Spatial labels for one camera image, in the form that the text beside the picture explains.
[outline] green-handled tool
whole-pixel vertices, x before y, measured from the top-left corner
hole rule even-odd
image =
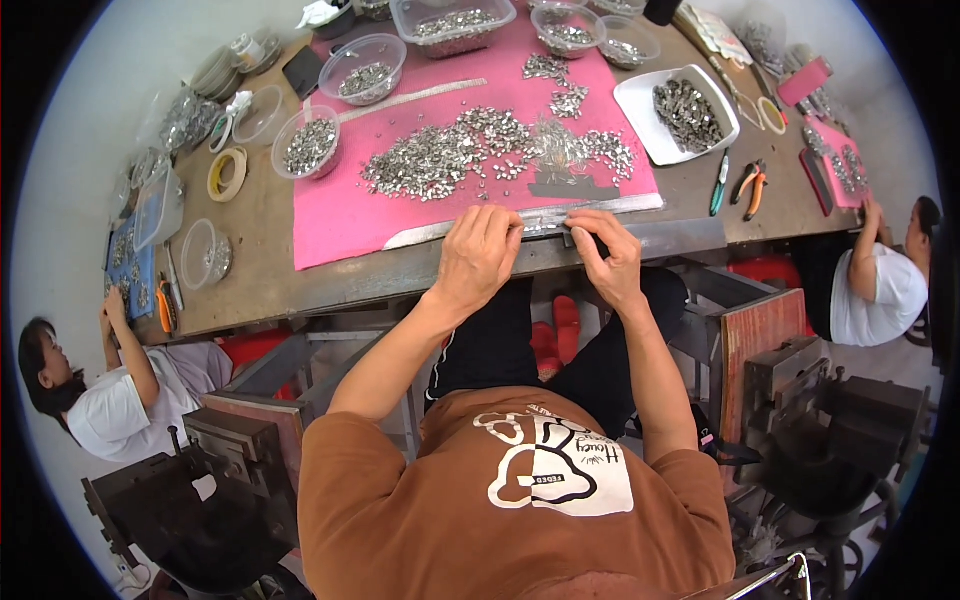
[[[723,190],[727,185],[727,172],[730,171],[730,148],[723,151],[723,160],[720,161],[720,175],[717,177],[716,187],[713,188],[713,197],[710,198],[710,216],[715,217],[720,212],[723,203]]]

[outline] white t-shirt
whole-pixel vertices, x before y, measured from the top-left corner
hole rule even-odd
[[[850,289],[847,270],[853,251],[840,257],[833,273],[830,300],[830,337],[837,344],[879,346],[899,338],[917,321],[926,305],[926,279],[906,256],[883,244],[874,244],[876,301],[860,298]]]
[[[176,425],[181,444],[187,443],[183,415],[201,407],[187,392],[163,348],[147,348],[160,394],[143,408],[126,367],[97,378],[67,414],[70,433],[90,454],[116,463],[135,463],[160,452],[173,453],[167,427]]]

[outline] woman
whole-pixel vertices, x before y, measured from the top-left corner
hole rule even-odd
[[[866,223],[855,242],[847,233],[809,237],[792,243],[792,255],[806,296],[806,316],[817,335],[870,347],[897,339],[923,312],[940,209],[926,196],[917,200],[904,256],[891,248],[880,205],[867,199],[863,208]]]
[[[183,415],[200,408],[200,396],[229,382],[233,364],[215,344],[144,349],[127,324],[119,289],[100,309],[107,372],[87,389],[73,371],[45,320],[30,321],[20,335],[20,372],[35,408],[57,420],[86,451],[104,460],[134,463],[173,452],[167,427],[186,444]],[[123,351],[110,340],[116,334]]]

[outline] black hair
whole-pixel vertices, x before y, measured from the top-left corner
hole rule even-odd
[[[930,245],[933,245],[933,228],[940,225],[940,208],[937,203],[927,196],[921,196],[917,199],[920,206],[917,209],[917,217],[920,219],[920,231],[930,238]]]
[[[74,371],[71,380],[55,388],[48,390],[43,387],[40,384],[39,375],[47,367],[47,361],[43,358],[44,333],[49,335],[51,339],[57,335],[57,331],[50,322],[40,317],[34,318],[23,328],[23,333],[20,334],[20,351],[17,356],[20,363],[20,373],[27,384],[27,392],[34,408],[44,415],[56,419],[60,427],[70,433],[66,420],[63,418],[63,413],[73,408],[80,396],[86,392],[84,370]]]

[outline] wooden workbench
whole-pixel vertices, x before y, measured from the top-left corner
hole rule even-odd
[[[662,45],[660,57],[637,72],[614,69],[619,82],[638,73],[698,64],[714,77],[707,60],[672,26],[657,28]],[[356,31],[350,38],[356,37]],[[243,89],[256,91],[278,84],[287,92],[290,114],[300,108],[281,68],[309,41],[308,37],[287,47],[279,62],[263,75],[247,80]],[[729,71],[741,92],[751,98],[761,95],[753,73]],[[731,147],[727,197],[746,164],[763,158],[769,185],[754,220],[745,223],[747,202],[731,206],[726,201],[717,218],[724,224],[728,244],[773,240],[856,227],[852,211],[836,209],[825,218],[798,158],[804,146],[800,114],[787,109],[786,135],[777,136],[741,119],[740,135]],[[180,313],[179,337],[209,334],[232,327],[303,317],[376,300],[416,294],[435,280],[441,242],[421,244],[389,252],[375,252],[335,263],[294,271],[293,183],[273,169],[270,147],[248,147],[249,174],[237,197],[227,204],[212,202],[206,193],[206,176],[214,155],[202,144],[190,156],[177,161],[176,171],[186,188],[183,227],[171,239],[177,269],[183,240],[190,227],[202,218],[225,233],[233,245],[233,265],[222,281],[191,291],[182,284],[185,309]],[[713,153],[671,167],[655,167],[662,211],[620,215],[624,223],[658,222],[708,216],[722,153]],[[559,238],[524,242],[514,267],[515,275],[575,267],[580,259]],[[166,270],[167,261],[157,254],[156,267]],[[141,319],[136,331],[145,344],[168,341],[156,319]]]

